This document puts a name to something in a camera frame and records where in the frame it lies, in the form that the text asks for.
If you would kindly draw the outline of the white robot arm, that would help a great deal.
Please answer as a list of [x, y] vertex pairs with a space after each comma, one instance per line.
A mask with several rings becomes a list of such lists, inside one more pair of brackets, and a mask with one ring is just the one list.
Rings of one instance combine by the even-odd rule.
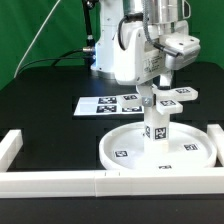
[[94, 73], [136, 88], [152, 106], [152, 80], [188, 65], [200, 48], [188, 34], [186, 0], [99, 0]]

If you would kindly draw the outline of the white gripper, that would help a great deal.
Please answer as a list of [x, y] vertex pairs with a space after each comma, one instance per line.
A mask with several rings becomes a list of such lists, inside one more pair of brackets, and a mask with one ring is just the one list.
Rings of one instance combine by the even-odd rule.
[[149, 80], [160, 76], [159, 88], [169, 90], [173, 80], [173, 70], [165, 67], [167, 54], [178, 53], [166, 49], [160, 38], [173, 33], [171, 26], [162, 31], [158, 25], [143, 27], [142, 21], [124, 23], [118, 26], [114, 37], [114, 74], [120, 85], [134, 85], [141, 96], [144, 107], [153, 107], [155, 97]]

